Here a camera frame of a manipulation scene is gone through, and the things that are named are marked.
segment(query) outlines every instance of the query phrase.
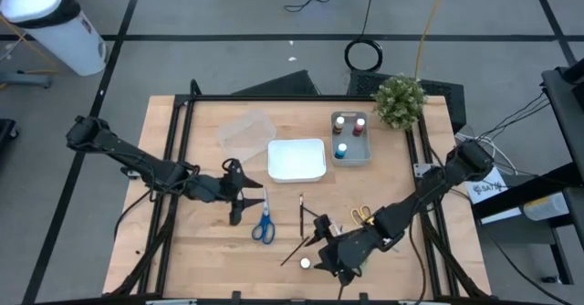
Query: wooden tabletop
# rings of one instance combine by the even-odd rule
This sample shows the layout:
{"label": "wooden tabletop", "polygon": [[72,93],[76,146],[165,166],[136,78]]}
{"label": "wooden tabletop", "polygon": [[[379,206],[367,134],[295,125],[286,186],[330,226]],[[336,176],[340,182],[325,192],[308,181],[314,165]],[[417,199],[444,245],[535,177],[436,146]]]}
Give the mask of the wooden tabletop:
{"label": "wooden tabletop", "polygon": [[[172,101],[171,96],[151,97],[144,120],[139,146],[159,158],[164,151]],[[251,109],[261,109],[269,117],[276,126],[279,140],[321,139],[327,152],[327,172],[317,183],[276,184],[267,174],[266,152],[244,162],[245,173],[269,192],[270,215],[276,225],[276,238],[269,246],[254,241],[250,235],[259,222],[261,205],[246,209],[238,226],[229,226],[228,204],[204,204],[181,197],[164,297],[230,298],[232,291],[240,290],[246,299],[335,299],[339,292],[336,278],[323,270],[299,266],[301,258],[309,258],[313,265],[319,263],[317,252],[325,245],[324,240],[301,248],[283,267],[280,263],[301,241],[300,193],[304,194],[308,209],[328,214],[343,225],[346,232],[357,228],[349,214],[351,208],[369,205],[375,211],[413,192],[404,132],[392,130],[380,122],[372,106],[372,102],[350,101],[197,101],[186,160],[199,164],[201,174],[221,175],[221,163],[226,158],[216,138],[217,129]],[[330,114],[338,110],[361,110],[370,115],[372,159],[368,165],[337,167],[330,160]],[[184,110],[181,114],[174,156],[178,152]],[[454,137],[444,98],[430,97],[424,115],[431,145],[445,160],[445,155],[454,147]],[[417,147],[423,162],[420,142]],[[130,182],[125,206],[144,192],[142,181]],[[262,191],[245,190],[245,196],[259,198]],[[104,292],[118,287],[143,253],[151,210],[152,204],[146,201],[132,210],[120,225]],[[443,200],[443,210],[454,256],[479,288],[490,292],[469,203],[461,196],[449,194]],[[314,231],[311,220],[306,214],[305,235]],[[414,220],[412,232],[427,267],[419,219]],[[420,264],[407,237],[397,248],[399,253],[373,251],[363,266],[363,277],[346,287],[342,298],[355,300],[360,292],[367,292],[372,300],[416,300],[422,288]],[[438,266],[443,267],[440,256],[437,258]],[[158,260],[153,260],[154,273]],[[149,290],[153,290],[154,280],[152,274]],[[445,277],[441,280],[444,281],[442,292],[447,293]],[[425,298],[432,298],[429,280]]]}

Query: yellow scissors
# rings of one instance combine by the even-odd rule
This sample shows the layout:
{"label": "yellow scissors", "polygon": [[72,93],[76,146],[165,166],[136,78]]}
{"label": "yellow scissors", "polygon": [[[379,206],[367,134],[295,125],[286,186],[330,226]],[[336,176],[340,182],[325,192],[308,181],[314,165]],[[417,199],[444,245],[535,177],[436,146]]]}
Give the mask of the yellow scissors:
{"label": "yellow scissors", "polygon": [[361,208],[353,208],[350,210],[350,216],[353,218],[353,222],[357,225],[362,225],[367,223],[373,225],[373,217],[371,217],[371,208],[368,205],[362,205]]}

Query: blue scissor handle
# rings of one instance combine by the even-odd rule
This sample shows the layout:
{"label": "blue scissor handle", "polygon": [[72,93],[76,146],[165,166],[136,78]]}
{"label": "blue scissor handle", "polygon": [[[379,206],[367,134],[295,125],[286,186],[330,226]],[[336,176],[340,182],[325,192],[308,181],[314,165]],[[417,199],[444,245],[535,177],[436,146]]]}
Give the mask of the blue scissor handle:
{"label": "blue scissor handle", "polygon": [[252,230],[252,238],[254,240],[262,240],[264,244],[269,245],[274,240],[275,235],[276,227],[272,223],[270,215],[262,215],[259,224]]}

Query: potted plant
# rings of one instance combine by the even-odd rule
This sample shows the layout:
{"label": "potted plant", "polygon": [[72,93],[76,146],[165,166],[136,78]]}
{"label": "potted plant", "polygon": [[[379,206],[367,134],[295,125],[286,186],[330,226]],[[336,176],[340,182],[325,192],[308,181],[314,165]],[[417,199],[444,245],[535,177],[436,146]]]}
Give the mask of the potted plant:
{"label": "potted plant", "polygon": [[395,129],[409,129],[422,114],[426,96],[419,79],[403,75],[391,77],[371,96],[381,120]]}

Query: yellow cable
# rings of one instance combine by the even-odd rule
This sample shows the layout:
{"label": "yellow cable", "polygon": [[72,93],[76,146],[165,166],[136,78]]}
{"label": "yellow cable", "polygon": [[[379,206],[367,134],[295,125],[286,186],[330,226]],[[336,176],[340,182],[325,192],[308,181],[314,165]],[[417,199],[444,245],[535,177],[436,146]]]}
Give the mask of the yellow cable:
{"label": "yellow cable", "polygon": [[434,1],[432,12],[430,13],[430,17],[428,17],[428,22],[426,23],[426,28],[423,30],[422,38],[420,38],[420,44],[418,45],[418,56],[416,56],[416,70],[414,73],[414,77],[416,79],[418,78],[418,71],[420,69],[420,58],[422,57],[423,41],[426,38],[426,35],[428,34],[428,30],[430,30],[430,24],[432,23],[432,19],[434,18],[434,14],[436,13],[436,9],[438,8],[440,1],[441,0]]}
{"label": "yellow cable", "polygon": [[[26,38],[15,27],[13,27],[8,21],[6,21],[4,16],[0,15],[0,19],[2,19],[2,22],[4,22],[8,27],[10,27],[12,32],[14,32],[20,38],[20,40],[22,40],[30,49],[32,49],[40,57],[42,57],[46,61],[46,63],[48,63],[48,65],[52,68],[52,69],[45,69],[45,70],[29,70],[29,71],[25,71],[25,73],[58,74],[57,62],[55,62],[53,59],[51,59],[50,57],[45,55],[45,53],[43,53],[40,49],[38,49],[33,44],[31,44],[30,41],[26,40]],[[0,90],[4,89],[6,86],[7,86],[7,83],[0,84]]]}

